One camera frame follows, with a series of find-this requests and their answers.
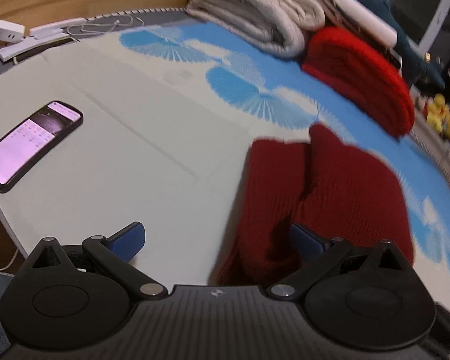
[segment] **red knit garment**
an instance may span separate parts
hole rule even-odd
[[[392,137],[415,121],[405,81],[379,52],[349,31],[326,27],[307,47],[302,70],[354,102]]]
[[[312,126],[310,137],[310,144],[253,143],[235,244],[220,285],[268,287],[297,270],[300,259],[288,241],[292,223],[357,246],[392,239],[413,263],[407,209],[394,173],[322,125]]]

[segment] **metal screw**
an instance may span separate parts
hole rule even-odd
[[[294,292],[295,289],[288,284],[277,284],[271,288],[271,293],[281,298],[289,297],[290,295],[293,295]]]
[[[157,296],[163,292],[164,288],[158,283],[147,283],[140,287],[140,292],[144,295]]]

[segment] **red knit hat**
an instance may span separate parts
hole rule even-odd
[[[292,223],[357,246],[392,239],[413,262],[407,210],[394,173],[377,158],[343,145],[326,127],[311,143],[257,140],[232,252],[221,285],[267,287],[300,266],[288,241]]]
[[[354,102],[392,137],[412,129],[415,115],[407,84],[379,52],[349,31],[318,31],[308,43],[302,70]]]

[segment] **bed sheet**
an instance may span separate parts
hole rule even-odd
[[[394,140],[351,102],[303,73],[296,62],[263,54],[210,23],[147,26],[88,45],[173,87],[255,137],[264,133],[262,124],[252,119],[276,126],[273,135],[286,140],[307,139],[308,127],[320,121],[344,142],[382,159],[403,189],[415,269],[433,297],[450,307],[450,188],[410,137]]]

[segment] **folded blanket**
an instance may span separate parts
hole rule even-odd
[[[385,47],[395,47],[396,30],[357,0],[319,1],[336,26],[345,27],[358,36],[361,36],[360,32],[365,32]]]
[[[322,125],[312,126],[310,137],[310,144],[253,142],[235,244],[217,278],[220,285],[268,287],[298,269],[300,258],[288,240],[292,223],[357,246],[392,239],[413,262],[395,174]]]
[[[407,84],[382,55],[349,31],[318,31],[302,70],[354,102],[392,137],[412,129],[415,114]]]
[[[301,30],[325,25],[316,0],[191,0],[188,14],[211,21],[273,55],[297,56],[306,44]]]

